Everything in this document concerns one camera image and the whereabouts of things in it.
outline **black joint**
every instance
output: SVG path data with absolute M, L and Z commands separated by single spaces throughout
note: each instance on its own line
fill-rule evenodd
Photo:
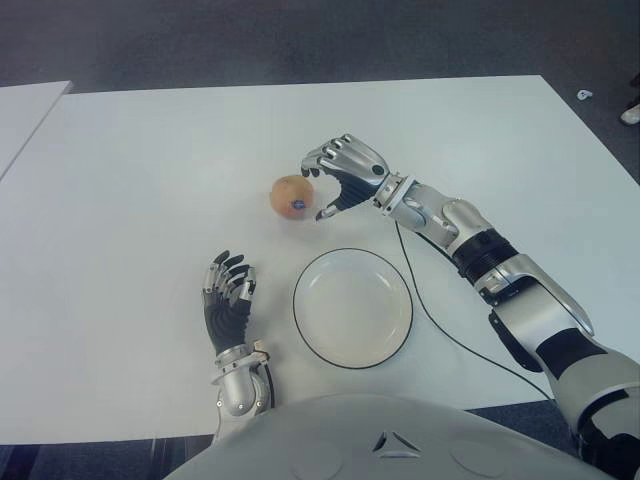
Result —
M 522 368 L 530 372 L 542 371 L 540 364 L 520 345 L 520 342 L 516 340 L 511 331 L 502 323 L 498 314 L 493 310 L 489 314 L 489 323 L 498 334 L 498 338 L 500 338 L 504 346 L 507 347 L 513 359 L 518 362 Z
M 536 353 L 556 379 L 583 358 L 605 355 L 607 352 L 591 343 L 577 328 L 568 328 L 542 342 Z
M 493 228 L 477 233 L 453 253 L 451 259 L 461 277 L 473 285 L 492 268 L 518 254 Z

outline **gray carpet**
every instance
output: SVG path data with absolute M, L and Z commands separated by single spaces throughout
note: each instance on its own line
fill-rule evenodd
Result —
M 3 0 L 0 86 L 72 80 L 75 92 L 95 92 L 540 74 L 639 181 L 640 130 L 618 122 L 638 94 L 627 82 L 640 71 L 639 16 L 638 2 L 626 0 Z M 582 88 L 593 98 L 578 101 Z M 573 452 L 544 402 L 474 413 Z M 31 478 L 144 478 L 150 445 L 45 446 Z M 0 447 L 0 472 L 11 451 Z M 171 455 L 175 466 L 184 449 Z

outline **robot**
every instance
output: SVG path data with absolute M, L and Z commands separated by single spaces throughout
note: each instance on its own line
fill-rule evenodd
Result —
M 489 323 L 513 358 L 546 375 L 583 462 L 429 402 L 337 395 L 271 408 L 269 355 L 245 341 L 255 272 L 226 251 L 203 287 L 220 371 L 219 429 L 211 447 L 169 478 L 640 480 L 640 365 L 596 342 L 587 313 L 530 257 L 471 203 L 391 173 L 352 135 L 311 151 L 301 169 L 341 185 L 316 220 L 373 198 L 383 216 L 455 264 L 491 308 Z

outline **plate rim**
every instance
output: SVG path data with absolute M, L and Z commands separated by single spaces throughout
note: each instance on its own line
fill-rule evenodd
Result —
M 300 285 L 300 280 L 302 279 L 302 276 L 304 275 L 304 273 L 309 269 L 309 267 L 311 265 L 313 265 L 320 258 L 324 257 L 325 255 L 329 255 L 331 253 L 339 252 L 339 251 L 342 251 L 342 250 L 355 250 L 355 251 L 359 251 L 359 252 L 369 253 L 369 254 L 373 255 L 374 257 L 378 257 L 380 260 L 382 260 L 383 262 L 387 263 L 391 268 L 393 268 L 393 270 L 395 270 L 395 272 L 398 274 L 398 276 L 402 280 L 402 283 L 404 284 L 404 288 L 406 289 L 407 294 L 409 296 L 409 306 L 411 307 L 411 309 L 410 309 L 411 315 L 409 317 L 409 328 L 407 328 L 407 333 L 405 334 L 404 338 L 402 339 L 402 342 L 400 343 L 400 345 L 398 345 L 398 348 L 396 348 L 393 351 L 393 353 L 391 353 L 387 357 L 383 358 L 379 362 L 372 363 L 370 365 L 365 365 L 363 367 L 350 367 L 348 365 L 342 365 L 342 364 L 339 364 L 339 363 L 336 363 L 336 362 L 332 362 L 331 360 L 323 357 L 318 352 L 316 352 L 315 349 L 309 344 L 309 342 L 305 338 L 304 334 L 302 333 L 302 330 L 300 330 L 300 325 L 298 323 L 298 317 L 296 316 L 296 293 L 298 292 L 298 285 Z M 409 334 L 411 333 L 411 329 L 413 328 L 413 296 L 411 295 L 411 290 L 409 290 L 409 285 L 407 284 L 407 281 L 405 280 L 405 278 L 402 275 L 402 273 L 400 273 L 400 271 L 396 268 L 396 266 L 393 263 L 391 263 L 389 260 L 387 260 L 383 256 L 378 255 L 377 253 L 372 252 L 371 250 L 367 250 L 365 248 L 356 248 L 356 247 L 334 248 L 333 250 L 328 250 L 328 251 L 326 251 L 324 253 L 321 253 L 317 257 L 313 258 L 309 263 L 307 263 L 307 265 L 302 269 L 302 272 L 300 272 L 300 275 L 298 275 L 298 280 L 296 280 L 296 286 L 293 289 L 293 300 L 291 302 L 291 310 L 293 311 L 293 320 L 294 320 L 294 323 L 296 324 L 296 329 L 298 330 L 298 334 L 300 335 L 300 338 L 302 338 L 302 341 L 305 343 L 305 345 L 309 348 L 309 350 L 311 350 L 314 353 L 314 355 L 316 355 L 322 361 L 327 362 L 328 364 L 333 365 L 334 367 L 344 368 L 346 370 L 365 370 L 367 368 L 376 367 L 376 366 L 386 362 L 387 360 L 389 360 L 390 358 L 395 356 L 402 349 L 404 344 L 407 342 L 407 339 L 409 338 Z

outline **robot forearm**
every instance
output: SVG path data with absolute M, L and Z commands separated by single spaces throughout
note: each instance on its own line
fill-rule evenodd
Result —
M 345 135 L 303 160 L 303 174 L 322 170 L 342 185 L 340 197 L 317 218 L 373 197 L 383 215 L 443 251 L 492 307 L 491 326 L 514 359 L 545 372 L 583 458 L 619 478 L 633 478 L 640 466 L 640 365 L 594 341 L 580 305 L 472 204 L 412 176 L 391 174 L 385 160 L 363 145 Z M 353 195 L 350 182 L 367 188 Z

